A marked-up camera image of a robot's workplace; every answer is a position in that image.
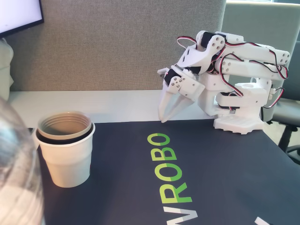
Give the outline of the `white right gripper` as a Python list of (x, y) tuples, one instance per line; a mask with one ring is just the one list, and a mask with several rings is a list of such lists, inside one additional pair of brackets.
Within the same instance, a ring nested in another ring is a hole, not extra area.
[[(165, 72), (164, 76), (163, 89), (159, 102), (159, 118), (163, 119), (163, 122), (167, 122), (185, 108), (192, 105), (194, 100), (198, 99), (204, 89), (205, 86), (196, 80), (192, 71), (171, 66), (171, 69)], [(168, 114), (164, 116), (172, 96), (178, 93), (180, 96), (172, 105)]]

